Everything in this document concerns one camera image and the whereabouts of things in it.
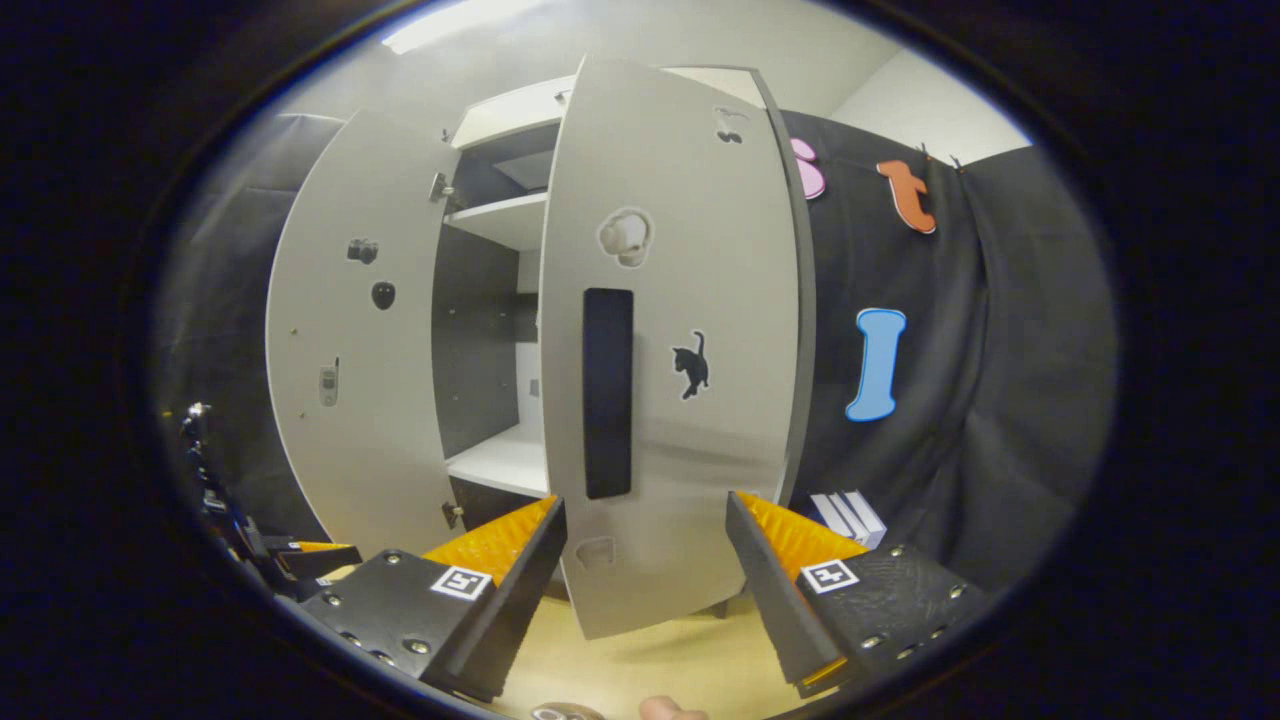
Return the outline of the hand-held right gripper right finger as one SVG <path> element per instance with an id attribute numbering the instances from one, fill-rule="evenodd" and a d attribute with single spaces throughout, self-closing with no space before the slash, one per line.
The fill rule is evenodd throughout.
<path id="1" fill-rule="evenodd" d="M 993 603 L 914 546 L 873 550 L 755 495 L 728 495 L 726 533 L 783 678 L 804 698 L 901 676 Z"/>

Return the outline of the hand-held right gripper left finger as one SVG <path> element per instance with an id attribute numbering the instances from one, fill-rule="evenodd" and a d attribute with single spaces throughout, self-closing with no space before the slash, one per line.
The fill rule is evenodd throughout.
<path id="1" fill-rule="evenodd" d="M 424 555 L 384 550 L 300 611 L 402 675 L 490 702 L 566 538 L 564 502 L 550 495 Z"/>

